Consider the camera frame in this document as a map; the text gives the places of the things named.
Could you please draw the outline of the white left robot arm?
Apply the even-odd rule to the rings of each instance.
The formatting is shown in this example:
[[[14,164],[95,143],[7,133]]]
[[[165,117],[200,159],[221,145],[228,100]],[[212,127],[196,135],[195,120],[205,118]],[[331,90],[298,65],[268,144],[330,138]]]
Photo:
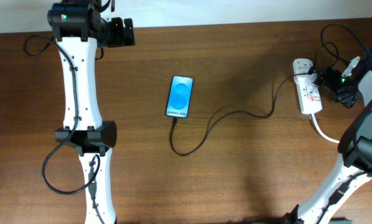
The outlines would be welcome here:
[[[103,121],[95,82],[96,51],[135,44],[131,19],[112,17],[115,2],[61,1],[47,14],[60,52],[65,116],[55,138],[75,149],[82,167],[86,223],[116,223],[110,165],[117,141],[114,121]]]

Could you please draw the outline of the blue screen smartphone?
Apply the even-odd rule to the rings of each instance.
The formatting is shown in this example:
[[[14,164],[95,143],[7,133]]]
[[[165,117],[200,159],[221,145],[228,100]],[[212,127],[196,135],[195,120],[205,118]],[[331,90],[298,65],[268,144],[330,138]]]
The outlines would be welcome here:
[[[193,89],[193,78],[173,76],[165,114],[187,118]]]

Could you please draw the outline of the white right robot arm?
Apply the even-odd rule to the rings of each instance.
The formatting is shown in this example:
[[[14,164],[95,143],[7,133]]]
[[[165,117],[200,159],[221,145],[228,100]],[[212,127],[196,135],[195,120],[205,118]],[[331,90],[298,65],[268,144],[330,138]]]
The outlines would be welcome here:
[[[336,141],[338,159],[321,186],[305,202],[283,216],[282,223],[332,223],[332,217],[362,185],[372,180],[372,49],[348,62],[344,72],[328,67],[315,71],[312,61],[294,60],[294,81],[300,108],[314,116],[322,109],[319,89],[324,86],[333,101],[351,108],[361,97],[365,107]]]

